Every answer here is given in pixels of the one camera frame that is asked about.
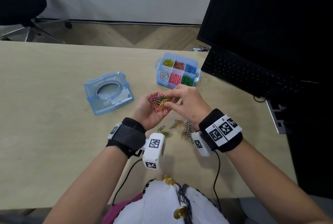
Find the chair wheel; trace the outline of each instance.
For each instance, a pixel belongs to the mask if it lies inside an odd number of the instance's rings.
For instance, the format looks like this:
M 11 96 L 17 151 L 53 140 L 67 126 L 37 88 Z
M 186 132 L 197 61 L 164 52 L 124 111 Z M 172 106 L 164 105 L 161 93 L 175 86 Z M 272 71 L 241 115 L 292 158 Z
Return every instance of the chair wheel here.
M 73 24 L 70 21 L 67 21 L 65 22 L 65 27 L 71 29 L 73 28 Z

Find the blue plastic box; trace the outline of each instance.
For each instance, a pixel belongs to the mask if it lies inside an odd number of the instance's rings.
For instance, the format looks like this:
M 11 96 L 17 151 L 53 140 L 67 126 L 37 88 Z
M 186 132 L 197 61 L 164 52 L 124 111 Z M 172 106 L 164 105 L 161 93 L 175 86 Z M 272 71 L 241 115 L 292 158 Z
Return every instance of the blue plastic box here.
M 172 59 L 173 61 L 178 61 L 178 62 L 184 63 L 185 64 L 185 70 L 175 69 L 174 68 L 174 63 L 173 63 L 172 67 L 164 66 L 163 62 L 164 62 L 165 59 Z M 194 74 L 191 74 L 191 73 L 186 71 L 186 69 L 187 69 L 186 66 L 187 65 L 194 67 L 194 71 L 192 71 L 192 72 L 194 72 Z M 183 77 L 183 75 L 189 76 L 190 78 L 194 79 L 194 82 L 193 82 L 192 86 L 194 86 L 194 84 L 196 82 L 201 80 L 201 70 L 198 69 L 198 61 L 196 61 L 194 59 L 191 59 L 191 58 L 184 57 L 184 56 L 172 54 L 172 53 L 165 53 L 163 58 L 158 58 L 156 60 L 156 63 L 155 63 L 155 69 L 157 71 L 156 83 L 159 84 L 159 85 L 162 85 L 164 87 L 171 88 L 171 89 L 175 88 L 177 85 L 173 84 L 173 83 L 169 83 L 170 79 L 168 81 L 163 81 L 163 80 L 159 79 L 159 72 L 161 70 L 169 71 L 170 75 L 172 73 L 175 73 L 175 74 L 181 75 L 181 77 Z
M 84 84 L 91 109 L 102 115 L 131 103 L 134 100 L 130 84 L 122 72 L 115 72 Z

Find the right hand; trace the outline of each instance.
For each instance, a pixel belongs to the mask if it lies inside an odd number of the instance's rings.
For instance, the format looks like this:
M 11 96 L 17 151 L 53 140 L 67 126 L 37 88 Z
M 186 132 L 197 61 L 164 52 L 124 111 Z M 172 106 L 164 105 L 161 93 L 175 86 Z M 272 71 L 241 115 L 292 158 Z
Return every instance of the right hand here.
M 172 102 L 166 102 L 164 105 L 176 111 L 182 117 L 199 124 L 212 111 L 210 106 L 203 100 L 196 87 L 179 84 L 175 89 L 164 93 L 168 99 L 174 99 Z

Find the forearm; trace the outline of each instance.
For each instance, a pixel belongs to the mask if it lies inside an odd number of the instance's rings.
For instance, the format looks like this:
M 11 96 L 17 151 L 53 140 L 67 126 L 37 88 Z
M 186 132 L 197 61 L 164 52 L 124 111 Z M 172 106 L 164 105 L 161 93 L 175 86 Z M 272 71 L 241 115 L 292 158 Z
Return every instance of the forearm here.
M 279 223 L 330 221 L 297 184 L 245 139 L 226 154 L 256 198 Z
M 44 224 L 96 223 L 127 160 L 118 147 L 106 147 L 67 189 Z

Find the gold button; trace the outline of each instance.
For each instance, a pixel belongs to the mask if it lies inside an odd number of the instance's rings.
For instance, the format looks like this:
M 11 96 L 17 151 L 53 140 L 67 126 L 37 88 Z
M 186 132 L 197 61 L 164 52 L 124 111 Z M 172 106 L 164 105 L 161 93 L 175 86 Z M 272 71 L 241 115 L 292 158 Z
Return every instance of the gold button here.
M 173 217 L 176 220 L 184 219 L 188 213 L 189 213 L 189 209 L 187 208 L 187 206 L 180 206 L 173 212 Z
M 176 184 L 176 181 L 174 181 L 172 178 L 167 178 L 167 179 L 165 180 L 165 183 L 166 183 L 167 185 L 174 185 L 174 184 Z
M 165 174 L 165 175 L 163 175 L 162 180 L 165 180 L 167 178 L 170 178 L 170 176 L 168 174 Z

